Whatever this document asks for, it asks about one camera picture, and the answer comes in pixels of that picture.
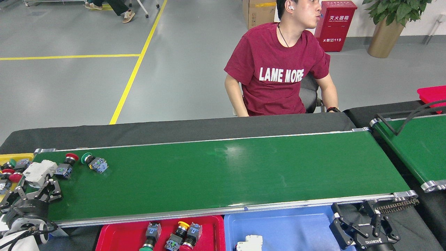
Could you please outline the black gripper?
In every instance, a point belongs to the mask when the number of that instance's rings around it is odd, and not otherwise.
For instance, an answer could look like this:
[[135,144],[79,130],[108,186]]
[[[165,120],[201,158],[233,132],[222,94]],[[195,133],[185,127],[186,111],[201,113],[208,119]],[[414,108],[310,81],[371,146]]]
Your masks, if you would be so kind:
[[58,180],[53,178],[44,181],[43,185],[34,192],[33,199],[26,200],[26,189],[18,185],[13,191],[5,194],[0,203],[0,211],[7,211],[6,224],[11,227],[19,218],[39,219],[48,221],[49,203],[62,200],[62,190]]
[[[400,234],[387,215],[387,213],[395,212],[395,206],[384,205],[376,207],[372,200],[364,202],[364,211],[371,218],[370,234],[366,234],[358,224],[345,218],[337,203],[333,203],[330,208],[333,211],[333,221],[330,224],[330,230],[341,249],[344,250],[348,246],[356,245],[361,251],[396,250],[393,243],[400,241]],[[355,235],[358,234],[363,237],[366,236],[367,239],[356,241]]]

